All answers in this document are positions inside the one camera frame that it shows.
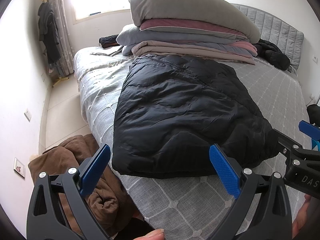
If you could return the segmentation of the person's right hand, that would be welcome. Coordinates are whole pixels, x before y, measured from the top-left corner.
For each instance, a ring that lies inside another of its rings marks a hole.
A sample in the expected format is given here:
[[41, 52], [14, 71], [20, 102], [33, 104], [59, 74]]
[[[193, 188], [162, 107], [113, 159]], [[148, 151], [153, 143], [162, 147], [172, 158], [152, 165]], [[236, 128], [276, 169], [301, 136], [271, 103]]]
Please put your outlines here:
[[310, 200], [311, 200], [311, 196], [306, 194], [305, 195], [305, 202], [302, 205], [302, 207], [300, 208], [300, 210], [297, 213], [297, 216], [295, 218], [295, 220], [292, 223], [292, 239], [294, 239], [300, 229], [305, 225], [306, 220], [307, 220], [307, 210], [308, 207], [310, 205]]

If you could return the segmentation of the person's left hand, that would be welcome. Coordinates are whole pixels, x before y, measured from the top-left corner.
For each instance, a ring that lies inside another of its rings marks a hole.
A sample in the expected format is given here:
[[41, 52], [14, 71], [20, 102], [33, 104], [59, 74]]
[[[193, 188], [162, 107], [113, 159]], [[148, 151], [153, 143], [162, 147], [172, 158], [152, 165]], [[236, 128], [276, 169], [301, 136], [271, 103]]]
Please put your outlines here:
[[153, 230], [152, 232], [146, 234], [145, 236], [137, 237], [134, 240], [165, 240], [164, 230], [163, 229]]

